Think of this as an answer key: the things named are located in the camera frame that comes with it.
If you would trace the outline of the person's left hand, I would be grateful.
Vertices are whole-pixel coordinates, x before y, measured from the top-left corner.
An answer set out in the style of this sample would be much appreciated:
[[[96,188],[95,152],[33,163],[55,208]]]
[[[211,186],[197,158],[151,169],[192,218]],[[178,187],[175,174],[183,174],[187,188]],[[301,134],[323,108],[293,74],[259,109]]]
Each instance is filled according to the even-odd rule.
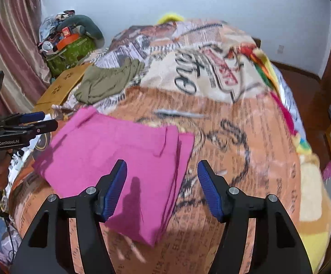
[[[12,159],[12,150],[3,150],[0,152],[0,191],[3,191],[8,185],[9,166]]]

